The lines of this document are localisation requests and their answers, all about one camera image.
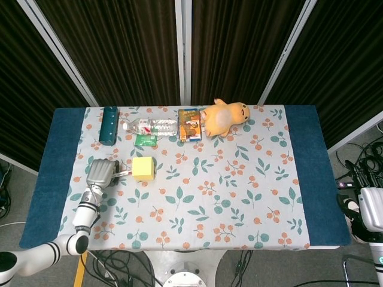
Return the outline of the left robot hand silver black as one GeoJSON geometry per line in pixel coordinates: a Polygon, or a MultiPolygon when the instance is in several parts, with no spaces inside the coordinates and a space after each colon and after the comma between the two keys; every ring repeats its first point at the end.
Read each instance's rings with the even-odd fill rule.
{"type": "Polygon", "coordinates": [[[106,189],[111,184],[115,184],[118,178],[114,176],[120,170],[118,161],[108,159],[93,160],[90,171],[87,175],[87,185],[95,185],[101,189],[106,189]]]}

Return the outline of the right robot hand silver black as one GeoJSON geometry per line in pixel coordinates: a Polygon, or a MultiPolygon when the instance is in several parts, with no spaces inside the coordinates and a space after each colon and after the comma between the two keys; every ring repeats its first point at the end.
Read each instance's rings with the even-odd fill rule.
{"type": "Polygon", "coordinates": [[[337,195],[344,215],[355,225],[371,233],[383,233],[383,183],[365,161],[354,164],[345,161],[353,183],[354,195],[337,195]]]}

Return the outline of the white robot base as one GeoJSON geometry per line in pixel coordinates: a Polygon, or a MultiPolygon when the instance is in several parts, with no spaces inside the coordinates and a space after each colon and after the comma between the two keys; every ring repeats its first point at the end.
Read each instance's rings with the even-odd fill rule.
{"type": "Polygon", "coordinates": [[[216,274],[225,250],[146,251],[156,278],[155,287],[216,287],[216,274]]]}

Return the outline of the floral print tablecloth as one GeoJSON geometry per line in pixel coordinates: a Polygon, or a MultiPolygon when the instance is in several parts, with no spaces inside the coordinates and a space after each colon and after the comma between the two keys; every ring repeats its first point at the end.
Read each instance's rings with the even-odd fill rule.
{"type": "Polygon", "coordinates": [[[135,146],[135,135],[118,128],[115,145],[98,141],[102,108],[84,112],[59,233],[72,234],[75,211],[92,162],[152,157],[152,181],[116,179],[100,200],[90,249],[179,250],[292,249],[310,239],[282,105],[251,106],[250,119],[197,142],[159,137],[154,147],[135,146]]]}

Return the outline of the yellow sticky note block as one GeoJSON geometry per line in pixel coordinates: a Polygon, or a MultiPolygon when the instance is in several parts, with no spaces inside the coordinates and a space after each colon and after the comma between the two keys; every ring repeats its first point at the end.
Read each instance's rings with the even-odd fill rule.
{"type": "Polygon", "coordinates": [[[152,181],[154,179],[153,157],[135,157],[132,159],[132,177],[136,181],[152,181]]]}

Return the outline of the dark teal long box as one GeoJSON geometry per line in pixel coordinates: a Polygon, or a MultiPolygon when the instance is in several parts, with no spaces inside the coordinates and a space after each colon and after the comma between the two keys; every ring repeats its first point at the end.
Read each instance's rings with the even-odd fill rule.
{"type": "Polygon", "coordinates": [[[105,146],[113,146],[117,140],[118,107],[106,106],[103,110],[99,142],[105,146]]]}

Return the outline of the green foil packet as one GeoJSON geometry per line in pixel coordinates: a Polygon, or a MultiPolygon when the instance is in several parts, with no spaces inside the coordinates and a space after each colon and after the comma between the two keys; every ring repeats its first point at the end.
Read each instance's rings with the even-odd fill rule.
{"type": "Polygon", "coordinates": [[[137,135],[134,145],[135,146],[156,146],[157,145],[157,136],[137,135]]]}

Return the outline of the clear plastic water bottle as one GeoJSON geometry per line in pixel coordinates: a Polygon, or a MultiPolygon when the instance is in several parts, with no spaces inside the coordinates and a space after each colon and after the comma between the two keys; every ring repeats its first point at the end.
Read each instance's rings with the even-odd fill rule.
{"type": "Polygon", "coordinates": [[[178,133],[178,121],[139,118],[132,122],[124,123],[123,129],[137,135],[176,136],[178,133]]]}

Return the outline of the blue table mat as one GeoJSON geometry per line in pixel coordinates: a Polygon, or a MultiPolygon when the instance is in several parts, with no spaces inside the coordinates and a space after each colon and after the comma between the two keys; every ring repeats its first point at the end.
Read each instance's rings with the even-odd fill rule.
{"type": "MultiPolygon", "coordinates": [[[[314,106],[288,105],[287,122],[297,153],[297,174],[312,249],[351,243],[338,189],[314,106]]],[[[57,237],[85,108],[57,108],[39,167],[19,246],[34,248],[57,237]]]]}

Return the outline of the orange snack box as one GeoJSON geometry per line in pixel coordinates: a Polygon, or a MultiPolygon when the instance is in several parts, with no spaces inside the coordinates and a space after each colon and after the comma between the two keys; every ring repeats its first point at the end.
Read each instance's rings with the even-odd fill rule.
{"type": "Polygon", "coordinates": [[[195,108],[178,110],[178,139],[194,142],[202,139],[200,112],[195,108]]]}

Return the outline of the yellow floor tape strip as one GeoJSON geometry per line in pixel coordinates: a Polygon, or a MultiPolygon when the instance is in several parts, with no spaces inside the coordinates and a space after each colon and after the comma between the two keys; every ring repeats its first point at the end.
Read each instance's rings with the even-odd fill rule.
{"type": "Polygon", "coordinates": [[[87,261],[87,252],[83,253],[80,256],[80,259],[78,260],[77,271],[75,274],[73,287],[82,287],[86,261],[87,261]]]}

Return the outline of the dark fabric partition panel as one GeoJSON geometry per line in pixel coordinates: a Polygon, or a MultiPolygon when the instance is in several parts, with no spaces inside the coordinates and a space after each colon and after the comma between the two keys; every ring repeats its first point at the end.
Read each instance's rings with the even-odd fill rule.
{"type": "Polygon", "coordinates": [[[175,0],[20,0],[100,106],[179,105],[175,0]]]}
{"type": "Polygon", "coordinates": [[[306,0],[192,0],[191,104],[255,105],[306,0]]]}
{"type": "Polygon", "coordinates": [[[266,104],[314,105],[333,147],[383,111],[383,0],[317,0],[266,104]]]}
{"type": "Polygon", "coordinates": [[[87,105],[17,0],[0,0],[0,154],[38,171],[54,111],[87,105]]]}

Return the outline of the yellow plush toy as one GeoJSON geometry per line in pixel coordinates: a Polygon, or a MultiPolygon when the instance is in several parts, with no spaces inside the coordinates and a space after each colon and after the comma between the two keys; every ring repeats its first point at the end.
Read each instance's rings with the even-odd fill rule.
{"type": "Polygon", "coordinates": [[[249,107],[242,102],[226,103],[214,99],[214,104],[200,111],[200,120],[207,137],[226,137],[233,125],[246,122],[250,118],[249,107]]]}

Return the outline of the metal tube frame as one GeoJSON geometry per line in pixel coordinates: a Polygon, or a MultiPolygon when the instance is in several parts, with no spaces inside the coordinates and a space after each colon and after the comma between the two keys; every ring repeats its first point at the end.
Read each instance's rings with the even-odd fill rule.
{"type": "Polygon", "coordinates": [[[358,255],[353,255],[353,254],[346,254],[342,256],[342,270],[344,274],[344,279],[346,281],[346,287],[352,287],[351,286],[351,281],[349,279],[349,274],[348,274],[348,261],[349,260],[355,260],[355,261],[360,261],[366,264],[373,264],[373,261],[368,258],[360,257],[358,255]]]}

